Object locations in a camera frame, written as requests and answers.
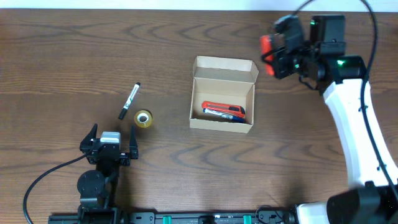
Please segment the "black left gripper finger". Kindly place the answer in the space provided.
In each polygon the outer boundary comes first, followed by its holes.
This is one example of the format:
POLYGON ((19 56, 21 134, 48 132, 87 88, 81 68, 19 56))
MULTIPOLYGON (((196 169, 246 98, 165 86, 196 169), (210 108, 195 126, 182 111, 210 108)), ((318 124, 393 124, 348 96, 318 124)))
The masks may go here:
POLYGON ((131 159, 138 159, 138 145, 135 137, 134 126, 131 127, 131 132, 130 132, 129 155, 131 159))
POLYGON ((80 143, 81 152, 88 152, 91 149, 93 141, 96 138, 97 130, 98 130, 98 125, 95 123, 91 131, 83 138, 83 140, 80 143))

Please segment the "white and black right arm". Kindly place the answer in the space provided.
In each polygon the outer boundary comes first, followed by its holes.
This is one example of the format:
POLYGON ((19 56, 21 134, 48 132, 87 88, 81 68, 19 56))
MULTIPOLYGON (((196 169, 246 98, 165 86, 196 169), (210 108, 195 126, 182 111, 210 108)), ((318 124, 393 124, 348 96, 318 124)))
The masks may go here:
POLYGON ((274 29, 283 44, 264 37, 267 71, 278 79, 298 73, 316 82, 338 130, 349 187, 326 202, 297 205, 287 222, 396 223, 397 166, 374 113, 364 60, 345 52, 345 17, 313 16, 308 40, 297 16, 280 18, 274 29))

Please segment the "orange utility knife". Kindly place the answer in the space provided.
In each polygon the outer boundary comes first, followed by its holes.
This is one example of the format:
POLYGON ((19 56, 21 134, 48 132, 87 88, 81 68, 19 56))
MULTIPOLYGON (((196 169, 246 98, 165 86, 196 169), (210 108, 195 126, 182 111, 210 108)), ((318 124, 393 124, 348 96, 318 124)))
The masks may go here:
POLYGON ((238 105, 230 105, 230 104, 224 104, 224 103, 215 103, 215 102, 211 102, 211 101, 204 101, 201 104, 201 107, 203 109, 215 110, 215 111, 219 111, 222 113, 237 116, 240 118, 244 118, 245 114, 246 114, 244 108, 242 106, 238 106, 238 105))

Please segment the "blue capped marker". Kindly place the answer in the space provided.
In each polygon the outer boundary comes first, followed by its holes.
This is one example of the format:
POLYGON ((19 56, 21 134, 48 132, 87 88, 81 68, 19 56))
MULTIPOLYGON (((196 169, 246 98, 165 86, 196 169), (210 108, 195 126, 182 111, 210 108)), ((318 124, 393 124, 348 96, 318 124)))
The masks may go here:
POLYGON ((208 109, 208 108, 203 109, 203 112, 207 113, 207 114, 212 114, 212 115, 215 115, 215 116, 219 116, 219 117, 222 117, 222 118, 225 118, 225 119, 229 119, 229 120, 232 120, 232 121, 236 121, 236 122, 239 122, 239 123, 244 123, 245 122, 244 118, 240 118, 238 116, 233 116, 231 114, 227 114, 227 113, 216 111, 216 110, 211 110, 211 109, 208 109))

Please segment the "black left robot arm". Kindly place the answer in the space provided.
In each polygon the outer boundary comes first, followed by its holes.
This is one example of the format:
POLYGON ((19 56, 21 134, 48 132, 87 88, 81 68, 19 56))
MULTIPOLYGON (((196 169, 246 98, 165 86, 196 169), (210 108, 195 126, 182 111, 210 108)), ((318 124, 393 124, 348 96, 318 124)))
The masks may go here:
POLYGON ((131 128, 129 151, 121 151, 121 134, 103 132, 96 137, 98 125, 80 143, 80 151, 94 170, 84 172, 78 179, 80 193, 77 222, 80 224, 120 224, 129 223, 129 215, 115 204, 119 170, 129 166, 132 159, 139 157, 135 129, 131 128))

